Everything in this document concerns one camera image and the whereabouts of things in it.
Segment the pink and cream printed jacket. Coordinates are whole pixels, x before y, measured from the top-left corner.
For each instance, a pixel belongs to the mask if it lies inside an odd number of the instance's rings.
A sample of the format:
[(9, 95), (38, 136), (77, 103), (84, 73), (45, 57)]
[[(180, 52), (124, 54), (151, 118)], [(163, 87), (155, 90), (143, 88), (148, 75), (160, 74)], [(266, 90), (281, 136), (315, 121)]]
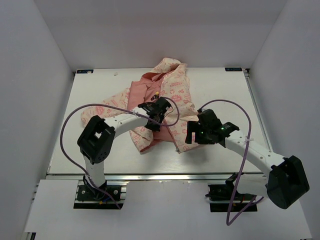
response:
[(90, 118), (114, 117), (123, 109), (132, 110), (138, 104), (151, 102), (152, 98), (169, 98), (171, 107), (165, 114), (159, 131), (137, 127), (129, 131), (137, 150), (142, 153), (160, 142), (174, 143), (179, 153), (195, 148), (197, 144), (186, 144), (187, 122), (197, 121), (197, 111), (192, 101), (190, 80), (186, 74), (187, 64), (165, 57), (150, 72), (143, 74), (139, 81), (133, 81), (129, 88), (102, 101), (102, 106), (86, 108), (80, 115), (83, 126)]

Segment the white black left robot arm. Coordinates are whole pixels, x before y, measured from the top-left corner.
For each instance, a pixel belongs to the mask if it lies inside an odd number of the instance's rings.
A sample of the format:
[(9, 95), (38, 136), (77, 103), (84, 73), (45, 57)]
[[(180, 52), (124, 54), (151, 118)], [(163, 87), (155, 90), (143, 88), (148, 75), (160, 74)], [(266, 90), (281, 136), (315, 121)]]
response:
[(105, 196), (104, 160), (110, 154), (114, 139), (138, 127), (160, 131), (171, 107), (166, 98), (160, 97), (155, 102), (141, 103), (133, 110), (124, 109), (122, 114), (113, 117), (101, 118), (95, 115), (89, 120), (77, 145), (85, 160), (90, 196), (96, 200)]

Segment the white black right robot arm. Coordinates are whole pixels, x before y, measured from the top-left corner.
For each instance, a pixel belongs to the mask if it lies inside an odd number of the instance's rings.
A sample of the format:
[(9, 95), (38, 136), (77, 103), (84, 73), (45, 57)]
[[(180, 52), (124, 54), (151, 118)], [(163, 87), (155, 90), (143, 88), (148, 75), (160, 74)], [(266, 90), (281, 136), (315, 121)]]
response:
[(220, 144), (245, 157), (262, 175), (233, 173), (224, 185), (207, 194), (212, 201), (236, 200), (242, 195), (270, 199), (277, 207), (287, 209), (310, 189), (302, 161), (285, 157), (245, 137), (238, 126), (221, 123), (211, 109), (201, 111), (197, 121), (187, 122), (185, 143)]

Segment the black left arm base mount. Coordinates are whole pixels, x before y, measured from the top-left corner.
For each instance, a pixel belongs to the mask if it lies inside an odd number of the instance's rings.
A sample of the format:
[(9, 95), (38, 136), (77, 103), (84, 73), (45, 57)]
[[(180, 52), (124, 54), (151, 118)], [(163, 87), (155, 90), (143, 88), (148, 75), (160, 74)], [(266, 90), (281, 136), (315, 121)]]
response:
[(127, 182), (106, 181), (105, 191), (113, 197), (119, 208), (107, 194), (96, 189), (94, 191), (97, 192), (97, 195), (83, 181), (79, 181), (73, 208), (82, 210), (120, 210), (126, 198)]

